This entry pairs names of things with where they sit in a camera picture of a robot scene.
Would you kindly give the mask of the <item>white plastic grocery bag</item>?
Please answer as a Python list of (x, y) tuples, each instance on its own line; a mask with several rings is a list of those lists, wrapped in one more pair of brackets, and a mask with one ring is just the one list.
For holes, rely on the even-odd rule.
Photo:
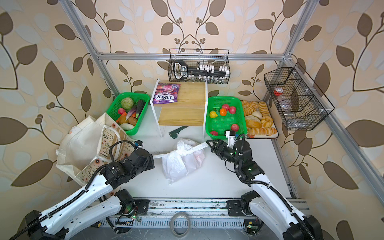
[(163, 173), (169, 185), (201, 168), (205, 159), (207, 143), (197, 143), (189, 139), (180, 139), (175, 150), (167, 154), (154, 155), (162, 160)]

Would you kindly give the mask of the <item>cream canvas tote bag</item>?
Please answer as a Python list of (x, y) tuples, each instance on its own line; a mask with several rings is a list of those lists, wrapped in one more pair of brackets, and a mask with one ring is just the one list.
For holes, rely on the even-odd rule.
[(111, 162), (110, 147), (125, 140), (130, 138), (108, 114), (98, 119), (89, 116), (61, 141), (56, 150), (57, 168), (85, 186), (100, 166)]

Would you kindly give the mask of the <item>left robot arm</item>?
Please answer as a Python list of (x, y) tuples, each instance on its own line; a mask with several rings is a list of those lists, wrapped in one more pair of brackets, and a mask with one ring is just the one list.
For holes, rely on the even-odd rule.
[(88, 183), (60, 203), (42, 212), (32, 211), (24, 218), (25, 227), (11, 238), (26, 234), (30, 240), (68, 240), (85, 228), (116, 214), (136, 214), (138, 207), (125, 189), (106, 200), (103, 196), (128, 183), (144, 171), (155, 167), (153, 155), (143, 149), (141, 141), (128, 141), (134, 150), (116, 161), (109, 149), (111, 163), (102, 165)]

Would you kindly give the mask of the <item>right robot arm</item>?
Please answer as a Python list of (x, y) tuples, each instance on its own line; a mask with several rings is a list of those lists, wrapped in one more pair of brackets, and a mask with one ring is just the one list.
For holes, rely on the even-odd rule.
[(294, 207), (271, 183), (265, 171), (254, 161), (245, 134), (230, 134), (228, 140), (207, 140), (211, 152), (234, 165), (238, 179), (252, 188), (242, 195), (241, 208), (246, 216), (255, 215), (280, 240), (322, 240), (321, 224)]

